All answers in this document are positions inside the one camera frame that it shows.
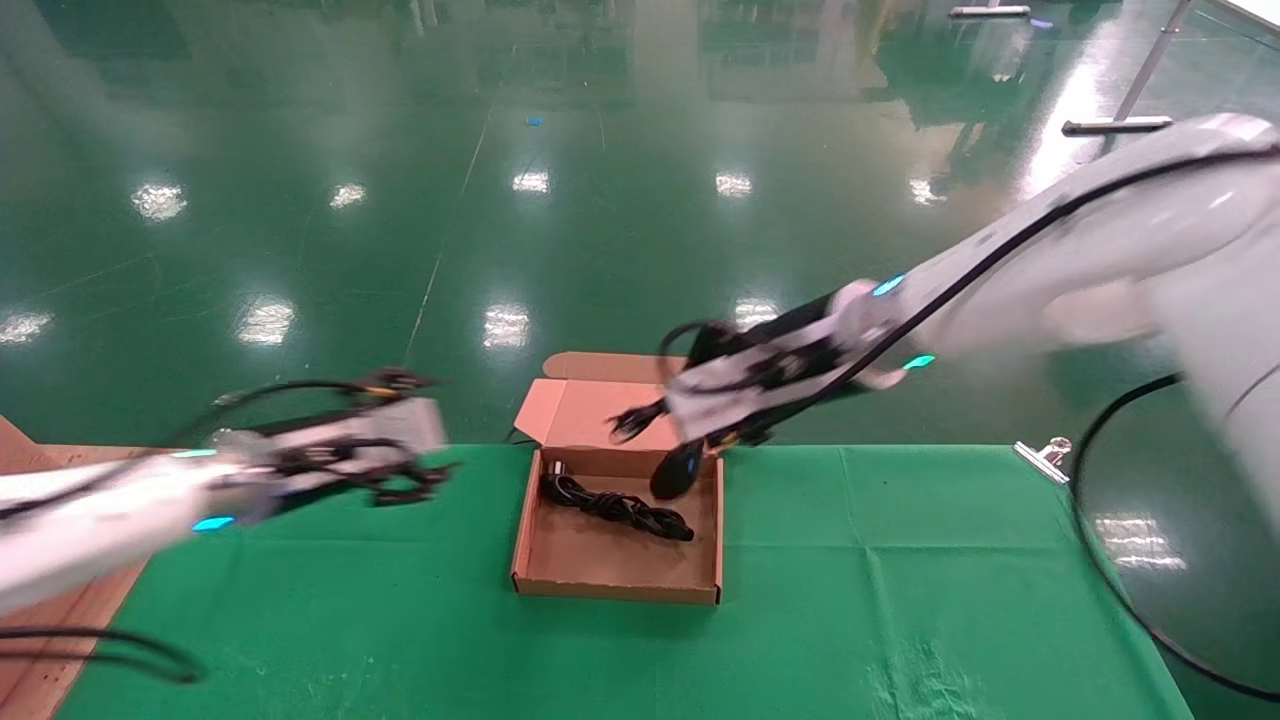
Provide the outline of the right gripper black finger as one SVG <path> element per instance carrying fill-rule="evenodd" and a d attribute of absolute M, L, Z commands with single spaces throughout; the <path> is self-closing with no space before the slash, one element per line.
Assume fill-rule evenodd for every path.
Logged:
<path fill-rule="evenodd" d="M 736 446 L 756 447 L 768 442 L 774 432 L 772 420 L 745 420 L 701 439 L 705 451 L 726 451 Z"/>

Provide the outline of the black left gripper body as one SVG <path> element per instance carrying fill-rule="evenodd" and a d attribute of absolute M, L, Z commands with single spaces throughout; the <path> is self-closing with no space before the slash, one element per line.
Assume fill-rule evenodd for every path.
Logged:
<path fill-rule="evenodd" d="M 279 477 L 271 498 L 280 505 L 315 501 L 352 489 L 380 498 L 401 466 L 401 442 L 380 437 L 330 439 L 266 437 L 268 466 Z"/>

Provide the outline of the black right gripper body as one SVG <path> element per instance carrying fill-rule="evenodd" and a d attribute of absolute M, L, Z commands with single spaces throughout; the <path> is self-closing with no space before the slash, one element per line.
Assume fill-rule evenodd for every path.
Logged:
<path fill-rule="evenodd" d="M 833 292 L 749 328 L 730 322 L 700 327 L 687 354 L 687 366 L 763 348 L 769 359 L 777 352 L 797 359 L 805 369 L 835 369 L 838 350 L 831 340 L 835 318 L 851 302 L 847 292 Z"/>

